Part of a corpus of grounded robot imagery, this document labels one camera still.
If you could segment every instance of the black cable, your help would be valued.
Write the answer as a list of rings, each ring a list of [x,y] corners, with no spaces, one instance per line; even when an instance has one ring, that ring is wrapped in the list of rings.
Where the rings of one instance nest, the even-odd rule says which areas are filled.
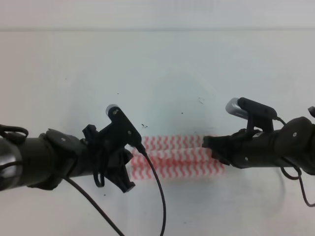
[[[114,222],[106,215],[106,213],[102,210],[102,208],[100,208],[100,206],[93,200],[93,198],[86,191],[83,190],[83,188],[81,188],[76,182],[71,180],[69,177],[55,170],[53,170],[52,173],[58,176],[59,178],[64,179],[69,184],[71,184],[74,188],[76,188],[95,207],[95,209],[101,214],[101,216],[103,216],[103,218],[116,231],[116,233],[118,233],[119,236],[125,236],[123,232],[121,232],[120,229],[118,229],[118,227],[114,224]]]
[[[281,119],[280,117],[275,118],[275,120],[280,121],[283,125],[286,125],[286,123],[284,122],[284,120]]]
[[[13,162],[9,162],[6,163],[4,165],[0,166],[0,171],[4,170],[5,168],[8,168],[10,166],[18,166],[18,165],[22,165],[23,162],[22,161],[13,161]],[[56,170],[52,170],[52,173],[56,176],[58,176],[59,178],[64,179],[65,181],[67,181],[69,184],[71,184],[74,188],[76,188],[87,200],[89,200],[89,202],[95,207],[95,209],[103,216],[103,218],[108,222],[108,224],[116,231],[116,233],[118,233],[119,236],[125,236],[119,229],[118,227],[114,224],[114,222],[105,214],[105,212],[100,208],[100,206],[93,200],[93,198],[86,192],[83,190],[83,188],[81,188],[76,182],[74,182],[73,180],[71,180],[69,177],[59,173]]]
[[[278,120],[278,121],[280,121],[283,125],[286,125],[286,123],[285,123],[280,117],[277,117],[275,120]],[[289,160],[287,160],[287,159],[284,158],[284,157],[283,157],[283,160],[284,160],[286,163],[290,164],[290,165],[296,170],[297,176],[291,176],[291,175],[289,175],[289,174],[285,171],[284,167],[281,167],[281,168],[280,168],[282,174],[283,174],[286,178],[288,178],[288,179],[290,179],[290,180],[299,180],[300,186],[301,186],[301,191],[302,191],[302,196],[303,196],[303,200],[304,200],[305,204],[306,204],[308,207],[315,207],[315,203],[310,204],[309,201],[308,201],[307,198],[306,198],[305,189],[304,189],[304,184],[303,184],[303,180],[302,180],[302,171],[301,171],[301,169],[298,168],[296,165],[294,165],[292,162],[290,162]]]
[[[149,159],[149,156],[146,153],[146,150],[145,150],[144,146],[141,145],[141,147],[137,147],[137,150],[147,159],[147,162],[149,163],[149,165],[151,167],[153,175],[156,178],[157,185],[158,185],[158,188],[159,188],[159,192],[161,194],[162,204],[163,204],[163,223],[162,223],[162,229],[161,229],[160,236],[163,236],[164,235],[164,231],[165,231],[165,226],[166,226],[166,203],[165,203],[165,197],[164,197],[163,189],[162,189],[162,186],[161,186],[161,182],[159,181],[157,172],[156,172],[156,170],[155,170],[151,160]]]
[[[10,166],[21,166],[21,165],[23,165],[22,161],[12,161],[12,162],[1,165],[0,171],[4,170],[5,168],[8,168]]]

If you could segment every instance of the red and white striped object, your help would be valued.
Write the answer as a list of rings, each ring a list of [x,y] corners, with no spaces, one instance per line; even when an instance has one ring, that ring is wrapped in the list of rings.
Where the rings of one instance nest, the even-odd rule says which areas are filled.
[[[143,137],[147,150],[160,178],[209,177],[224,173],[224,166],[211,157],[211,150],[202,148],[203,136],[157,136]],[[137,179],[154,178],[152,170],[137,150],[133,149],[131,177]]]

